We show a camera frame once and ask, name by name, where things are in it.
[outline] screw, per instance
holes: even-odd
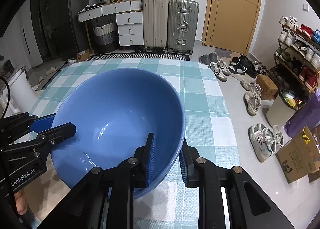
[[[198,162],[199,164],[204,164],[205,163],[205,158],[204,157],[198,157],[196,159],[196,162]]]
[[[240,166],[235,166],[235,167],[233,167],[233,171],[240,174],[240,173],[242,173],[243,169]]]
[[[98,166],[96,166],[93,169],[91,169],[91,173],[92,174],[99,174],[100,171],[101,171],[101,168],[99,168]]]
[[[131,157],[130,159],[128,159],[128,162],[130,164],[136,164],[138,162],[138,160],[135,157]]]

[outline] human hand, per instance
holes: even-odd
[[[26,194],[23,189],[14,194],[18,214],[23,216],[27,212],[28,204]]]

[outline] white suitcase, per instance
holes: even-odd
[[[169,0],[143,0],[143,36],[145,47],[167,46]]]

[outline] purple bag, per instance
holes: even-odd
[[[313,129],[320,122],[320,89],[309,97],[305,106],[284,126],[287,135],[294,138],[304,126]]]

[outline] suitcase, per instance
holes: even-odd
[[[143,0],[143,37],[145,47],[167,46],[169,0]]]
[[[199,4],[193,0],[171,0],[168,20],[168,52],[192,54],[195,45]]]

